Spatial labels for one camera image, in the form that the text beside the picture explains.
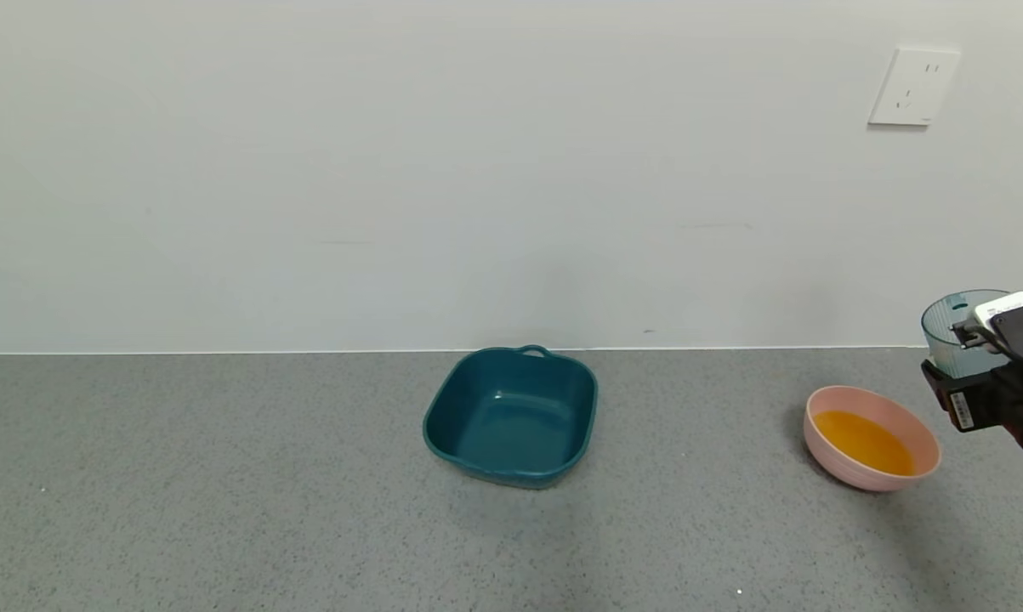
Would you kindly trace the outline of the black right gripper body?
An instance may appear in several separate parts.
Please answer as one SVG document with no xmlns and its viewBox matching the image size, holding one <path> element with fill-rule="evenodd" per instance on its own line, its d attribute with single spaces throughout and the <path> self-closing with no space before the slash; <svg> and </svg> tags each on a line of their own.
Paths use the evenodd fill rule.
<svg viewBox="0 0 1023 612">
<path fill-rule="evenodd" d="M 954 378 L 924 360 L 922 371 L 959 433 L 1002 427 L 1013 407 L 1023 405 L 1023 382 L 1009 365 Z"/>
</svg>

